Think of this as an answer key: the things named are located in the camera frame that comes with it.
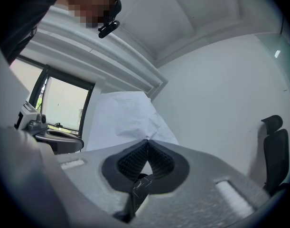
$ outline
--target window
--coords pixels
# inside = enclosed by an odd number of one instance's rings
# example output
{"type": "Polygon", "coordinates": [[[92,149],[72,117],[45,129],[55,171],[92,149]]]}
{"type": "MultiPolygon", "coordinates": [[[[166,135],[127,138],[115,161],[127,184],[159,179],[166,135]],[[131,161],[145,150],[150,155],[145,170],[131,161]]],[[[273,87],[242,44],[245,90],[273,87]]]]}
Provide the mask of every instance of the window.
{"type": "Polygon", "coordinates": [[[29,101],[34,85],[42,72],[42,68],[39,66],[35,66],[34,64],[28,63],[23,59],[16,59],[11,64],[10,70],[21,81],[24,87],[27,88],[30,92],[27,97],[27,101],[29,101]]]}
{"type": "Polygon", "coordinates": [[[33,84],[29,103],[46,115],[48,127],[82,137],[94,84],[48,65],[43,67],[33,84]]]}

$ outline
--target gray machine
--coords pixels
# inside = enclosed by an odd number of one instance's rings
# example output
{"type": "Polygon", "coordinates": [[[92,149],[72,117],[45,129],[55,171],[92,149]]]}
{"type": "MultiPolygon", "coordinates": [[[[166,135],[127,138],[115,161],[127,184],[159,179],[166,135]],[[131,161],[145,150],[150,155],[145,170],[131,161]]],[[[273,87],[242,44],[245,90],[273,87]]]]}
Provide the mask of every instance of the gray machine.
{"type": "Polygon", "coordinates": [[[55,156],[26,132],[0,129],[0,160],[14,200],[47,227],[247,227],[270,210],[269,195],[222,160],[165,142],[55,156]],[[146,161],[153,180],[135,216],[134,180],[146,161]]]}
{"type": "Polygon", "coordinates": [[[27,101],[22,106],[15,128],[28,132],[38,142],[49,144],[54,154],[74,153],[84,147],[81,138],[70,133],[49,129],[46,116],[39,113],[27,101]]]}

